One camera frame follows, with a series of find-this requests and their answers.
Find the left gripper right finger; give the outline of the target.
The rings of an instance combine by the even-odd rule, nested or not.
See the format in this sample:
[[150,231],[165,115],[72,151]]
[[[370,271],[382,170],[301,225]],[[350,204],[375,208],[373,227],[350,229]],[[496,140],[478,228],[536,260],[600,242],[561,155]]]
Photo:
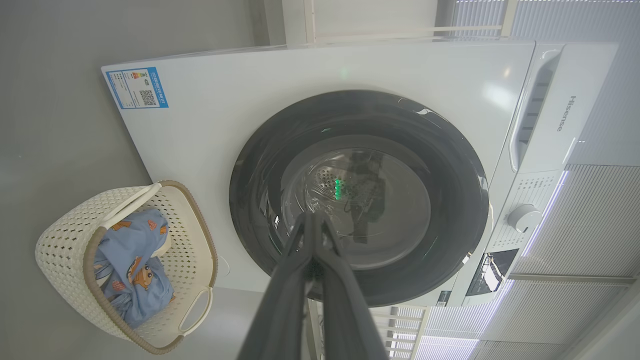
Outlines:
[[313,214],[313,275],[322,287],[326,360],[389,360],[329,217]]

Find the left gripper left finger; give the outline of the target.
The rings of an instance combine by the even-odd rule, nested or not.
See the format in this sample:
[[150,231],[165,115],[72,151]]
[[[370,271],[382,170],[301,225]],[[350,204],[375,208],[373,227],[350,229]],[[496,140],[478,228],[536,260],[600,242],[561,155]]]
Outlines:
[[301,360],[312,212],[298,216],[237,360]]

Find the blue cartoon print garment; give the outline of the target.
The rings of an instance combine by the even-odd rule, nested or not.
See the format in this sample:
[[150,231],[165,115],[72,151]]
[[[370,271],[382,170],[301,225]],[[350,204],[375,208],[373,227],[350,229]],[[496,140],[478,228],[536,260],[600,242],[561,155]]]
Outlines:
[[135,262],[161,256],[171,246],[169,222],[157,209],[132,213],[107,229],[94,255],[96,276],[126,273]]
[[124,275],[118,270],[102,253],[96,254],[95,280],[130,328],[138,328],[174,300],[175,292],[160,258],[151,257],[142,263],[142,258],[137,256]]

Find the dark round washer door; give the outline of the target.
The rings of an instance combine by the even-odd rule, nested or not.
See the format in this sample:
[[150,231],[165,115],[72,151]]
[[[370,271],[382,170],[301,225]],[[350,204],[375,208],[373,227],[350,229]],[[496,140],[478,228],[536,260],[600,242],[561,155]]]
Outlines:
[[238,155],[229,201],[241,243],[269,275],[298,217],[326,214],[370,307],[452,278],[490,212],[482,162],[452,123],[364,89],[314,95],[265,121]]

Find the white front-load washing machine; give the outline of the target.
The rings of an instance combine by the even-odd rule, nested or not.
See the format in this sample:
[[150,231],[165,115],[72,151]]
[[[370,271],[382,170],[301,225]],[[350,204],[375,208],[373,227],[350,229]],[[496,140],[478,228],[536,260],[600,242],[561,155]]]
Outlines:
[[[107,71],[157,69],[168,107],[119,113],[151,179],[183,183],[196,199],[221,260],[215,283],[226,289],[264,292],[270,280],[240,241],[229,200],[237,159],[265,121],[298,101],[337,91],[384,92],[439,114],[480,159],[489,216],[477,248],[464,256],[456,274],[398,305],[471,306],[503,289],[541,226],[543,219],[519,233],[508,225],[510,212],[523,204],[546,212],[567,165],[535,173],[515,173],[510,166],[506,141],[537,43],[428,38],[260,47],[111,64],[102,72],[105,77]],[[499,290],[466,296],[483,255],[512,249],[519,251]]]

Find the silver control knob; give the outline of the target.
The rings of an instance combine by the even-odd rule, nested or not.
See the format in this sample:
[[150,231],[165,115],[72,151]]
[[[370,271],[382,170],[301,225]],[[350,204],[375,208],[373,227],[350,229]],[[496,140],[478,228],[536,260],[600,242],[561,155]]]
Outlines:
[[531,203],[524,203],[510,212],[507,223],[518,233],[534,230],[542,221],[543,214]]

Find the cream perforated laundry basket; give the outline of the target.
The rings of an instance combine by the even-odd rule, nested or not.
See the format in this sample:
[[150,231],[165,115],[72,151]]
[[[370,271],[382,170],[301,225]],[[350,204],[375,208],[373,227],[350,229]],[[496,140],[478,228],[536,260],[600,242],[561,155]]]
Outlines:
[[[92,265],[110,227],[130,214],[152,208],[167,220],[168,244],[158,259],[175,299],[131,328],[104,296]],[[177,181],[119,187],[87,199],[42,233],[35,260],[58,294],[87,321],[151,354],[174,350],[204,323],[213,305],[217,251],[194,196]]]

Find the blue energy label sticker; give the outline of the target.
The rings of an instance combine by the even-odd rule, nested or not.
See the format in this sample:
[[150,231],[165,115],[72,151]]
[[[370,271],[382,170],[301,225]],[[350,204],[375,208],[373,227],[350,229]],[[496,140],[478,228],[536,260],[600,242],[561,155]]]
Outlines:
[[167,109],[169,103],[155,67],[111,70],[104,73],[121,110]]

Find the white detergent drawer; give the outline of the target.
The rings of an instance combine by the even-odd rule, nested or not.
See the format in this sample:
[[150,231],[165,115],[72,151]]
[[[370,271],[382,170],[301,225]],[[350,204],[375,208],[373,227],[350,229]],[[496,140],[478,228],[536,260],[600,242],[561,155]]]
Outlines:
[[505,144],[514,173],[567,164],[617,51],[617,43],[535,44]]

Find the white wooden frame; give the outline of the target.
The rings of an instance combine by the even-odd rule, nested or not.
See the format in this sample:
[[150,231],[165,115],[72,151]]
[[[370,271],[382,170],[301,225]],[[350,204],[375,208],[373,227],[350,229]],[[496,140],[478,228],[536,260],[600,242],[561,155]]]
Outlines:
[[521,0],[277,0],[288,45],[510,36]]

